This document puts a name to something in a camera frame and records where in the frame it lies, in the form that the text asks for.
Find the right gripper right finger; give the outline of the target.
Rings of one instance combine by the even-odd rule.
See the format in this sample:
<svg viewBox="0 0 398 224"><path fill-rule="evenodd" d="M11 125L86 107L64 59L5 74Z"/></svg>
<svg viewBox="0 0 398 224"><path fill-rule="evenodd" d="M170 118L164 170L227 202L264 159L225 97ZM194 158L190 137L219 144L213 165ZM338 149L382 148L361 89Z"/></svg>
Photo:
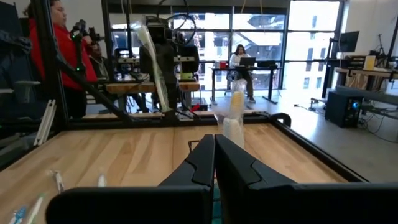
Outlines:
<svg viewBox="0 0 398 224"><path fill-rule="evenodd" d="M215 170L230 224L398 224L398 184L300 184L222 134Z"/></svg>

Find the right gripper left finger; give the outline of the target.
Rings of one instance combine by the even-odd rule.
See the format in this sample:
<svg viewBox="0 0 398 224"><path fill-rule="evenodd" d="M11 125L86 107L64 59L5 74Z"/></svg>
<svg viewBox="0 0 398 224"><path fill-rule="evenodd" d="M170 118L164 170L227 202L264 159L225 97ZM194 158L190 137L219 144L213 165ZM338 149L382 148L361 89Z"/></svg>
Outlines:
<svg viewBox="0 0 398 224"><path fill-rule="evenodd" d="M206 134L156 187L78 187L51 199L47 224L211 224L215 140Z"/></svg>

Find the small teal mouthwash bottle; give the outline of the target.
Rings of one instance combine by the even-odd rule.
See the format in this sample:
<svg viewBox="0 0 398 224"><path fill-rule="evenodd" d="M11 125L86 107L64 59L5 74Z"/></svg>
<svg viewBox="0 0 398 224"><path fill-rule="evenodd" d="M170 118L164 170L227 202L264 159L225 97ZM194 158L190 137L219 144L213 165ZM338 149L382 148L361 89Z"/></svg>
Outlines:
<svg viewBox="0 0 398 224"><path fill-rule="evenodd" d="M213 189L212 224L223 224L222 213L221 213L220 189L217 183L214 185Z"/></svg>

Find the pale green toothbrush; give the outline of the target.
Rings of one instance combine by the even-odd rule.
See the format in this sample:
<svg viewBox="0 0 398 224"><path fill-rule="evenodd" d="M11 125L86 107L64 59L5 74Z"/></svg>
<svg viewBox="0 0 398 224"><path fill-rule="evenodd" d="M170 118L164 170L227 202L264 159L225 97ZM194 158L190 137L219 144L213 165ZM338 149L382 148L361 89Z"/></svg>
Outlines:
<svg viewBox="0 0 398 224"><path fill-rule="evenodd" d="M136 34L141 41L144 48L148 51L149 57L152 62L152 74L154 78L154 83L156 87L156 92L159 97L161 112L166 113L171 111L172 109L169 107L169 101L167 97L167 89L165 86L165 81L162 76L162 71L157 63L157 55L155 45L153 43L152 37L150 36L150 32L146 25L136 22L133 24L133 29L136 31Z"/></svg>

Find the orange handled toothbrush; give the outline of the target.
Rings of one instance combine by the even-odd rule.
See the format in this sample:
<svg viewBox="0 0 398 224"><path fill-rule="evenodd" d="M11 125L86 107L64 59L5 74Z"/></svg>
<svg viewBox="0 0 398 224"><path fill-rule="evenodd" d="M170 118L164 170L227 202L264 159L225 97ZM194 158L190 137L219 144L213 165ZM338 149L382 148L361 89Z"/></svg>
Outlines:
<svg viewBox="0 0 398 224"><path fill-rule="evenodd" d="M217 114L223 135L242 149L244 149L243 118L246 83L245 79L233 81L229 110Z"/></svg>

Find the dark red handled toothbrush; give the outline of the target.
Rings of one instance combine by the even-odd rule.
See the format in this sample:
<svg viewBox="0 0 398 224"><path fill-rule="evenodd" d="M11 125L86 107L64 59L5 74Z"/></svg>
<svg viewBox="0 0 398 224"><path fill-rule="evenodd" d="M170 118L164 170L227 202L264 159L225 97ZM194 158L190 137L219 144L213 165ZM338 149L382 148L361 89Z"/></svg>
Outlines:
<svg viewBox="0 0 398 224"><path fill-rule="evenodd" d="M65 186L64 186L62 175L61 175L60 171L48 170L47 175L51 176L52 179L55 181L58 194L62 193L65 190Z"/></svg>

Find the green handled toothbrush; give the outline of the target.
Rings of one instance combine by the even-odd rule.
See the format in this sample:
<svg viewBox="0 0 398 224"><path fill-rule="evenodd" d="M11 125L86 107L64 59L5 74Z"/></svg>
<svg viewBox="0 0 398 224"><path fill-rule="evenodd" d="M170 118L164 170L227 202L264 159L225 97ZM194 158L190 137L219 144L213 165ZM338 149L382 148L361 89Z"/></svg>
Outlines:
<svg viewBox="0 0 398 224"><path fill-rule="evenodd" d="M29 218L27 219L26 224L36 224L37 215L40 211L41 204L44 201L45 194L40 194L31 213Z"/></svg>

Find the blue handled toothbrush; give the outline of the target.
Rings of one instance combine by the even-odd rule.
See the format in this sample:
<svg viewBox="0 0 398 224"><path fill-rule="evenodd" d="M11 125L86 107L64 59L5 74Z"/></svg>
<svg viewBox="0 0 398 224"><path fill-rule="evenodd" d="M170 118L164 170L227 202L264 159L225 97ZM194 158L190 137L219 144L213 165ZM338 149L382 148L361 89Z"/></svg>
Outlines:
<svg viewBox="0 0 398 224"><path fill-rule="evenodd" d="M20 209L16 210L8 224L21 224L25 217L26 210L26 206L22 206Z"/></svg>

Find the person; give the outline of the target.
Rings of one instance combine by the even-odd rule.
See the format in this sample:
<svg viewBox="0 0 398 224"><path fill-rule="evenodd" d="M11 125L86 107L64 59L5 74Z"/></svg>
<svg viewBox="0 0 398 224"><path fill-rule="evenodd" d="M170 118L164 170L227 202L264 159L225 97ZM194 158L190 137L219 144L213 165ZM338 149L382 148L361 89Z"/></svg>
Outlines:
<svg viewBox="0 0 398 224"><path fill-rule="evenodd" d="M240 66L240 62L242 58L249 57L246 53L245 48L242 44L238 44L236 50L229 59L229 66L230 67L238 67ZM238 72L239 78L246 80L246 91L247 91L247 98L249 99L250 103L255 103L256 100L254 99L254 90L252 84L252 73L251 71L242 71Z"/></svg>
<svg viewBox="0 0 398 224"><path fill-rule="evenodd" d="M109 81L108 60L102 55L102 50L98 43L91 45L89 58L97 78Z"/></svg>
<svg viewBox="0 0 398 224"><path fill-rule="evenodd" d="M77 66L76 49L70 33L66 27L67 15L61 0L48 0L50 3L50 15L52 17L53 29L57 38L58 48L64 59L73 67ZM37 35L37 23L34 19L32 5L29 4L24 11L24 15L29 18L29 39L32 42L30 57L42 79L45 79L44 64L41 57L39 38ZM97 77L90 62L88 49L90 48L91 38L84 37L81 42L82 62L85 66L85 80L96 82ZM62 73L62 83L64 87L65 99L67 103L68 115L72 118L82 118L86 115L86 92L82 87L75 83L66 73Z"/></svg>

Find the wooden background table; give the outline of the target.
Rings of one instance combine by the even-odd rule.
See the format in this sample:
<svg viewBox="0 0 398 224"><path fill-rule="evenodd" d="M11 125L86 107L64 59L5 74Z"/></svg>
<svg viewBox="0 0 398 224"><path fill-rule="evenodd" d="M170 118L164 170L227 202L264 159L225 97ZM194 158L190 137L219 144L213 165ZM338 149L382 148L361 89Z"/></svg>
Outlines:
<svg viewBox="0 0 398 224"><path fill-rule="evenodd" d="M182 91L195 92L200 89L198 82L180 82L179 88ZM111 94L123 95L130 93L152 93L156 91L155 84L152 82L142 83L111 83L105 87Z"/></svg>

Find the black office desk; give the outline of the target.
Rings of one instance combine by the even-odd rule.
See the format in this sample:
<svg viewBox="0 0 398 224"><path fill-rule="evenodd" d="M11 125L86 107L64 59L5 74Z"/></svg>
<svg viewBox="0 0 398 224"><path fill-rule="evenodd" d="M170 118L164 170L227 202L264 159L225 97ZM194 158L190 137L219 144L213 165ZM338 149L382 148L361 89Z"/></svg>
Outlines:
<svg viewBox="0 0 398 224"><path fill-rule="evenodd" d="M265 97L263 96L263 98L269 102L271 102L272 104L276 105L278 104L277 101L274 101L272 99L272 89L273 89L273 77L274 77L274 72L276 70L280 70L280 68L277 67L277 65L271 65L270 67L234 67L234 68L212 68L212 74L211 74L211 97L210 97L210 101L211 101L211 105L217 105L217 102L215 100L215 76L216 76L216 72L220 72L220 71L255 71L255 70L269 70L270 74L269 74L269 87L268 87L268 96Z"/></svg>

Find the black monitor on stand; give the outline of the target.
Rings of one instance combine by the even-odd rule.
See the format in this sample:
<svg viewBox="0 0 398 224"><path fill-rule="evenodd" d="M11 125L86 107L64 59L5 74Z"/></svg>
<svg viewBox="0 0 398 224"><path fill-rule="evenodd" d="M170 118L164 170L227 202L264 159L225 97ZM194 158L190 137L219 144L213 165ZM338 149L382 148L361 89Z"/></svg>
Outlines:
<svg viewBox="0 0 398 224"><path fill-rule="evenodd" d="M338 40L338 51L340 53L355 52L358 37L359 31L342 33Z"/></svg>

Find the wooden side table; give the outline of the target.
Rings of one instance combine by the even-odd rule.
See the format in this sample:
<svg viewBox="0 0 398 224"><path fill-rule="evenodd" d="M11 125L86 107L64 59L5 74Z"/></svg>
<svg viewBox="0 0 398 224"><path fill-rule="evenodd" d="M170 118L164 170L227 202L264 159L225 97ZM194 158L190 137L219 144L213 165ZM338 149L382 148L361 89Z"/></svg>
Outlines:
<svg viewBox="0 0 398 224"><path fill-rule="evenodd" d="M382 91L386 82L398 81L397 70L360 70L353 68L336 68L338 74L336 86L366 90L372 92Z"/></svg>

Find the dark office chair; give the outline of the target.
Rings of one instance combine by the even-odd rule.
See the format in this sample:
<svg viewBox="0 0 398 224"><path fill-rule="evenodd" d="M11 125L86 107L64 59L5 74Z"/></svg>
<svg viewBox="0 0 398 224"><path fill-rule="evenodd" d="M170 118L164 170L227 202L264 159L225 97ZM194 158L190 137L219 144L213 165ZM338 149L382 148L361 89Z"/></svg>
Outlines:
<svg viewBox="0 0 398 224"><path fill-rule="evenodd" d="M24 37L16 6L0 0L0 122L40 117L32 74L31 41Z"/></svg>

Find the black aluminium table frame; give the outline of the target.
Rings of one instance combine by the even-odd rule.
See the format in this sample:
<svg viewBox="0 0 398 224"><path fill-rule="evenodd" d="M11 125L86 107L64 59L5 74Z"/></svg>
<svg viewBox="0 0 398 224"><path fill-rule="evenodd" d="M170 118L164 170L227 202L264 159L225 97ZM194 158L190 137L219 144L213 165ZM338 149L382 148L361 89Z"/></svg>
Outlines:
<svg viewBox="0 0 398 224"><path fill-rule="evenodd" d="M58 124L55 125L57 131L66 130L94 130L94 129L127 129L127 128L169 128L169 127L186 127L186 126L213 126L218 124L213 114L200 115L198 118L192 118L181 121L173 111L166 113L155 113L152 117L132 117L127 113L115 107L102 93L93 88L76 71L66 63L62 58L60 51L55 43L55 33L50 18L50 3L47 0L32 0L32 10L39 25L38 36L44 60L45 74L51 74L48 81L51 81L51 90L55 97L61 101L60 111L56 115ZM79 119L70 121L67 115L64 91L62 90L62 76L65 72L74 82L81 85L86 91L90 92L109 110L114 113L113 118L95 118L95 119ZM349 182L367 182L368 180L360 176L358 173L342 164L339 160L329 155L323 149L314 145L307 138L301 136L292 130L291 118L288 114L277 113L270 115L266 112L250 112L243 118L246 124L269 123L282 131L293 141L301 145L306 151L315 156L324 165L336 172L342 178Z"/></svg>

